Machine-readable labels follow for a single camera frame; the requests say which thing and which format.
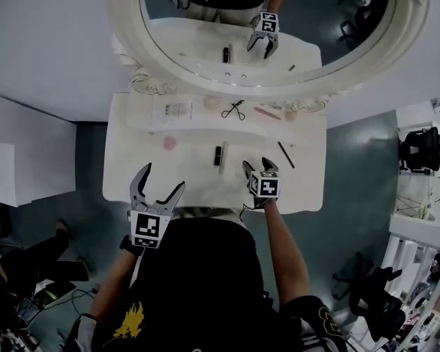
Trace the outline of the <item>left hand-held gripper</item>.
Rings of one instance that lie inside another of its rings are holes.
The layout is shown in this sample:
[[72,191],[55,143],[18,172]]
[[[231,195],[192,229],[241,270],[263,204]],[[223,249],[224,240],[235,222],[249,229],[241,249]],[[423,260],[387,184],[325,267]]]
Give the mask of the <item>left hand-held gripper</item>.
[[134,246],[157,249],[166,232],[174,210],[186,188],[186,183],[179,183],[164,200],[148,204],[143,193],[150,174],[151,163],[141,168],[130,184],[131,209],[128,220],[131,223],[130,240]]

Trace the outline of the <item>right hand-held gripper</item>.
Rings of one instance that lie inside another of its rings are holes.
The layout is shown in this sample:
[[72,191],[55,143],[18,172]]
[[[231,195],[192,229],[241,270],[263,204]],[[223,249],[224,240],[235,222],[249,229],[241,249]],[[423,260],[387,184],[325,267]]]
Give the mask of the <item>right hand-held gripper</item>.
[[278,166],[266,157],[261,159],[264,170],[256,171],[248,161],[243,161],[242,168],[248,180],[248,190],[253,196],[254,209],[263,208],[270,199],[278,199],[280,195],[280,179]]

